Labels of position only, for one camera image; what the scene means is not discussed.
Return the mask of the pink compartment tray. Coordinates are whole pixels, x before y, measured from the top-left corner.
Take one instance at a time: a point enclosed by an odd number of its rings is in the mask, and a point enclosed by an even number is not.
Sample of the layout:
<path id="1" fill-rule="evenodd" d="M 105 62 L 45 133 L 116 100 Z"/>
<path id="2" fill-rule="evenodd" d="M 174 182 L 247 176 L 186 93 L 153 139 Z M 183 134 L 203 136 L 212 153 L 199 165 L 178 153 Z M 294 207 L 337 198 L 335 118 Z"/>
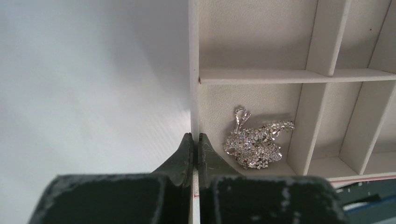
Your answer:
<path id="1" fill-rule="evenodd" d="M 396 176 L 393 0 L 190 0 L 191 131 L 244 175 L 314 175 L 335 184 Z M 224 144 L 292 120 L 283 158 L 245 170 Z"/>

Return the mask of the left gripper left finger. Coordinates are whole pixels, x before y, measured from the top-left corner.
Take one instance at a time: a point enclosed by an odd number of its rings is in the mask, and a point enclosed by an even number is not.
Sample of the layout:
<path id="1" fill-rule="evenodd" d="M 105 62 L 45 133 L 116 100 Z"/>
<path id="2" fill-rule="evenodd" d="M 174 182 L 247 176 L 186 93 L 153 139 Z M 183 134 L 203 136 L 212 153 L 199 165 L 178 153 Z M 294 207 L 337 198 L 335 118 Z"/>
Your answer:
<path id="1" fill-rule="evenodd" d="M 59 175 L 43 191 L 31 224 L 188 224 L 194 141 L 186 133 L 151 173 Z"/>

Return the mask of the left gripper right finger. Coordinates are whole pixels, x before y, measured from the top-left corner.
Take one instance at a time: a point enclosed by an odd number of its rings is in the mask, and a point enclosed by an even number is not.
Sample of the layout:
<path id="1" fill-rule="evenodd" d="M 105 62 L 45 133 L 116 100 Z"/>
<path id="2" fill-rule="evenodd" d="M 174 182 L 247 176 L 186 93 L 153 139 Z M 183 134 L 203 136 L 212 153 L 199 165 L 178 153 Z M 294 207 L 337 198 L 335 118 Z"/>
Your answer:
<path id="1" fill-rule="evenodd" d="M 197 148 L 203 224 L 346 224 L 334 188 L 315 176 L 244 176 L 213 148 L 206 134 Z"/>

